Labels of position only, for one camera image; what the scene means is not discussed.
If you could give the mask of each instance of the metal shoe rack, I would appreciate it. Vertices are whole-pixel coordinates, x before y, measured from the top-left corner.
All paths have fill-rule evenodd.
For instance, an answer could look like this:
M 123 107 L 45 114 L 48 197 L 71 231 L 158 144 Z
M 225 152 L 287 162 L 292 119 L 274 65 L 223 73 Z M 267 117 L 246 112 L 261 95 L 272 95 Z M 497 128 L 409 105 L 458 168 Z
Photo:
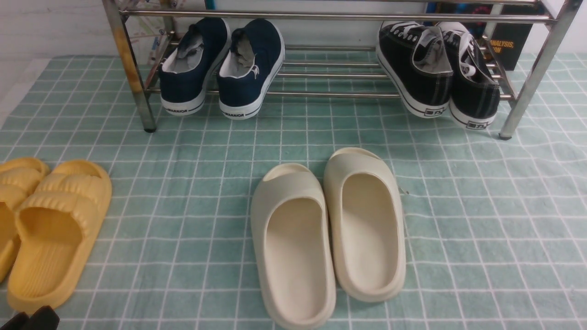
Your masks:
M 410 0 L 411 2 L 428 2 L 429 0 Z M 112 34 L 118 48 L 126 76 L 129 81 L 137 110 L 145 131 L 152 133 L 157 129 L 153 112 L 149 104 L 149 96 L 160 93 L 156 88 L 157 68 L 165 54 L 178 44 L 179 36 L 176 33 L 174 17 L 220 17 L 220 18 L 265 18 L 265 19 L 299 19 L 299 20 L 362 20 L 362 21 L 456 21 L 456 22 L 487 22 L 485 35 L 483 37 L 484 45 L 480 45 L 482 50 L 489 52 L 493 58 L 496 58 L 493 48 L 490 46 L 491 32 L 496 23 L 525 23 L 525 24 L 544 24 L 548 29 L 548 36 L 536 57 L 536 60 L 530 70 L 526 81 L 519 92 L 516 92 L 508 79 L 507 73 L 499 62 L 489 64 L 490 69 L 494 72 L 493 78 L 496 79 L 504 92 L 501 95 L 502 100 L 510 103 L 511 111 L 501 128 L 500 138 L 508 140 L 514 134 L 519 121 L 521 120 L 530 100 L 532 99 L 540 81 L 544 77 L 548 66 L 554 58 L 559 45 L 566 35 L 576 13 L 581 6 L 582 0 L 565 0 L 558 14 L 549 3 L 544 0 L 443 0 L 444 2 L 458 3 L 481 3 L 493 4 L 493 9 L 489 15 L 473 14 L 335 14 L 335 13 L 304 13 L 304 12 L 244 12 L 244 11 L 186 11 L 175 10 L 171 7 L 170 0 L 160 0 L 160 9 L 140 9 L 137 8 L 138 0 L 124 0 L 118 6 L 117 0 L 102 0 L 106 15 L 112 28 Z M 541 15 L 502 15 L 503 5 L 519 6 L 541 6 L 543 13 Z M 129 33 L 126 29 L 126 21 L 130 16 L 161 16 L 164 19 L 164 26 L 167 38 L 162 44 L 164 52 L 156 59 L 155 65 L 143 81 L 133 48 L 130 44 Z M 374 47 L 348 47 L 348 46 L 286 46 L 287 50 L 319 50 L 319 51 L 373 51 Z M 284 66 L 296 66 L 306 68 L 378 68 L 379 65 L 372 62 L 326 62 L 326 61 L 286 61 Z M 323 72 L 303 72 L 290 73 L 280 72 L 280 77 L 289 78 L 322 78 L 322 79 L 387 79 L 384 74 L 377 73 L 323 73 Z M 269 91 L 269 95 L 290 96 L 290 97 L 361 97 L 361 98 L 394 98 L 399 97 L 398 93 L 359 93 L 359 92 L 287 92 L 287 91 Z

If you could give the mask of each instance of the grid pattern mat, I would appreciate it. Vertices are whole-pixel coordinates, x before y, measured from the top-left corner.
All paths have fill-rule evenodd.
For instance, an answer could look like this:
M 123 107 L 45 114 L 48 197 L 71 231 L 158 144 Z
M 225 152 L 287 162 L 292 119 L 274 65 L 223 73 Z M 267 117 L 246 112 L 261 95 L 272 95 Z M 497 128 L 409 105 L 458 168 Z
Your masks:
M 292 55 L 370 59 L 372 53 Z M 522 57 L 519 86 L 534 59 Z M 106 168 L 114 197 L 60 329 L 279 328 L 262 303 L 250 196 L 273 166 L 322 177 L 338 148 L 383 158 L 406 192 L 407 278 L 366 304 L 338 290 L 324 329 L 587 329 L 587 56 L 558 55 L 516 135 L 419 119 L 399 100 L 268 97 L 232 121 L 217 100 L 143 131 L 115 58 L 52 60 L 0 130 L 0 160 Z M 277 79 L 274 89 L 392 90 L 387 81 Z M 13 310 L 0 285 L 0 323 Z

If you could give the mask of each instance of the rack leg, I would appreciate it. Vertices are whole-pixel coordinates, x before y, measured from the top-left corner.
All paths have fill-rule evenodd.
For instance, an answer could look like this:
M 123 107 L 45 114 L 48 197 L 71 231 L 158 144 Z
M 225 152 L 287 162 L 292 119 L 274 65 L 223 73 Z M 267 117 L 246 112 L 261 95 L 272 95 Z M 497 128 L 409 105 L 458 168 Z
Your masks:
M 172 9 L 171 1 L 175 2 L 175 0 L 160 0 L 159 3 L 161 3 L 161 8 Z M 167 36 L 169 36 L 169 37 L 174 36 L 175 32 L 176 32 L 176 24 L 173 21 L 173 17 L 170 17 L 170 16 L 164 17 L 163 24 L 165 26 L 165 31 L 167 32 Z
M 153 133 L 157 130 L 157 126 L 149 100 L 145 94 L 143 80 L 134 57 L 133 47 L 130 44 L 129 33 L 124 25 L 125 18 L 120 15 L 116 0 L 102 0 L 102 4 L 114 35 L 114 42 L 120 54 L 126 78 L 129 81 L 130 90 L 137 105 L 137 111 L 139 111 L 139 116 L 143 122 L 143 128 L 145 132 Z
M 551 26 L 546 41 L 538 53 L 524 85 L 520 89 L 515 106 L 510 111 L 504 126 L 501 128 L 500 139 L 509 140 L 512 138 L 519 121 L 526 112 L 526 108 L 530 104 L 538 85 L 540 85 L 548 66 L 550 66 L 552 59 L 558 51 L 558 47 L 561 45 L 582 2 L 583 0 L 565 0 L 562 4 L 561 10 L 556 17 L 556 22 Z

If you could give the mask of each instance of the yellow slipper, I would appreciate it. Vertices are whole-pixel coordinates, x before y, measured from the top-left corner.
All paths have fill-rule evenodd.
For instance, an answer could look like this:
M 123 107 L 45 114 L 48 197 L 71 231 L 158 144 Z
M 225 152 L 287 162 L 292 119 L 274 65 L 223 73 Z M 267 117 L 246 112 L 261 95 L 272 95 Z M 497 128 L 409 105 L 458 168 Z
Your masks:
M 35 158 L 0 164 L 0 282 L 14 263 L 21 244 L 14 211 L 48 173 L 49 166 Z
M 73 293 L 112 198 L 106 171 L 86 160 L 63 163 L 16 212 L 21 250 L 8 280 L 8 304 L 33 313 Z

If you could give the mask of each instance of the canvas sneaker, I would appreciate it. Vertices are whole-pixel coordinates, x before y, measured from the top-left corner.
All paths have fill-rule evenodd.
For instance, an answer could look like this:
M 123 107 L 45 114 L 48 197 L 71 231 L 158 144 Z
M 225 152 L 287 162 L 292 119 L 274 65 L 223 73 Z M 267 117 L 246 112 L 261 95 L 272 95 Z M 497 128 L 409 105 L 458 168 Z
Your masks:
M 284 39 L 270 21 L 255 19 L 232 33 L 218 71 L 220 110 L 230 119 L 255 116 L 285 58 Z
M 230 29 L 221 18 L 204 18 L 190 25 L 178 47 L 159 68 L 161 104 L 175 116 L 204 106 L 210 77 L 230 46 Z
M 448 108 L 453 70 L 439 28 L 415 22 L 384 23 L 375 52 L 407 110 L 434 118 Z
M 450 113 L 459 126 L 485 129 L 495 119 L 500 86 L 491 78 L 483 53 L 463 24 L 442 22 L 437 26 L 442 30 L 448 60 L 454 70 Z

